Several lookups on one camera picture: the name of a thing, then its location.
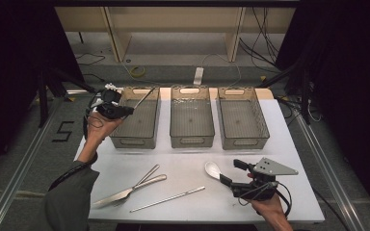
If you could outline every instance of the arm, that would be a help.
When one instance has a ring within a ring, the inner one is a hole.
[[[93,113],[92,116],[89,116],[86,143],[71,167],[77,167],[91,160],[97,147],[121,123],[121,119],[107,120],[99,113]],[[48,192],[29,229],[87,230],[90,197],[98,175],[98,172],[86,167]]]
[[[280,198],[275,193],[270,200],[250,201],[253,209],[260,213],[264,219],[272,226],[276,231],[292,231],[290,223],[287,221],[281,207]]]

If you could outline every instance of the silver utensil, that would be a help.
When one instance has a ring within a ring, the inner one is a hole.
[[[137,109],[137,107],[138,106],[140,106],[140,104],[141,103],[143,103],[143,101],[150,95],[150,94],[152,94],[152,92],[155,90],[155,87],[154,88],[152,88],[151,90],[149,90],[149,92],[146,94],[146,95],[144,95],[144,97],[143,98],[141,98],[140,99],[140,101],[138,101],[138,103],[134,106],[134,110],[136,110]],[[122,120],[125,120],[126,118],[128,118],[128,115],[126,115],[126,116],[124,116],[124,117],[122,117],[121,119]]]
[[[143,101],[150,95],[152,94],[152,92],[155,90],[155,87],[152,88],[151,90],[149,90],[149,92],[144,95],[144,97],[134,106],[134,109],[136,109],[141,103],[143,103]]]
[[[134,187],[131,187],[129,189],[126,189],[126,190],[124,190],[122,192],[116,193],[116,194],[114,194],[112,196],[109,196],[107,198],[98,200],[98,201],[94,202],[92,205],[94,205],[94,206],[103,206],[103,205],[106,205],[108,203],[111,203],[111,202],[114,202],[114,201],[117,201],[117,200],[124,199],[127,196],[129,196],[129,194],[131,194],[132,192],[134,192],[135,190],[137,190],[137,189],[139,189],[141,187],[144,187],[144,186],[147,186],[147,185],[150,185],[152,183],[159,182],[159,181],[163,181],[163,180],[166,180],[166,179],[167,179],[167,175],[165,175],[165,174],[156,176],[156,177],[151,178],[151,179],[149,179],[147,181],[144,181],[143,183],[141,183],[139,185],[136,185]]]
[[[194,189],[194,190],[191,190],[191,191],[187,191],[187,192],[184,192],[184,193],[181,193],[181,194],[178,194],[178,195],[175,195],[175,196],[172,196],[170,198],[167,198],[167,199],[163,199],[163,200],[160,200],[160,201],[157,201],[157,202],[154,202],[152,204],[148,204],[148,205],[145,205],[143,207],[140,207],[138,209],[134,209],[134,210],[131,210],[130,213],[133,213],[133,212],[136,212],[136,211],[139,211],[139,210],[142,210],[142,209],[145,209],[145,208],[148,208],[148,207],[151,207],[151,206],[154,206],[154,205],[157,205],[157,204],[161,204],[161,203],[164,203],[164,202],[167,202],[169,200],[173,200],[173,199],[176,199],[178,197],[181,197],[181,196],[184,196],[184,195],[189,195],[191,193],[196,193],[196,192],[199,192],[199,191],[202,191],[204,190],[205,187],[202,186],[202,187],[199,187],[197,189]]]
[[[221,170],[213,162],[207,162],[205,164],[205,171],[215,179],[220,180]]]
[[[143,183],[146,178],[148,178],[152,173],[154,173],[157,169],[159,168],[159,165],[156,165],[154,166],[144,177],[143,179],[141,179],[137,184],[136,186],[140,185],[141,183]],[[128,198],[130,197],[130,194],[128,196],[126,196],[124,199],[120,199],[118,201],[115,201],[115,204],[114,204],[114,207],[116,206],[119,206],[120,204],[124,203],[126,200],[128,200]]]

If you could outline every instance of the metal rail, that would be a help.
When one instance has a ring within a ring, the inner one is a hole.
[[[23,179],[26,176],[26,173],[29,170],[30,165],[33,163],[36,154],[40,150],[41,143],[43,138],[46,136],[48,128],[52,124],[53,117],[57,113],[59,107],[63,103],[63,98],[56,98],[53,101],[53,105],[51,107],[51,112],[49,112],[49,117],[44,123],[44,125],[39,128],[35,137],[33,138],[31,144],[29,145],[28,150],[26,151],[22,161],[20,162],[19,166],[17,167],[15,173],[11,181],[9,182],[6,189],[3,191],[0,197],[0,225],[5,217],[5,214],[8,212],[9,207],[11,206],[13,199],[16,195],[17,190],[19,189],[20,185],[23,182]]]
[[[331,192],[344,216],[344,219],[347,221],[347,225],[354,231],[365,230],[361,220],[359,219],[356,208],[354,207],[350,197],[345,192],[344,187],[341,185],[311,126],[307,125],[300,115],[298,116],[298,121],[305,138],[311,147],[312,153],[326,177],[326,181],[330,186]]]

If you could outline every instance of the spoon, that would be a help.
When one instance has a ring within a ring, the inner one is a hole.
[[[215,163],[206,162],[205,171],[213,178],[220,180],[221,170]]]

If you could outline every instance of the sleeve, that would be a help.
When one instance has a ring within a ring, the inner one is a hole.
[[[75,161],[70,169],[81,164]],[[29,230],[87,230],[91,192],[98,175],[90,167],[84,168],[48,192]]]

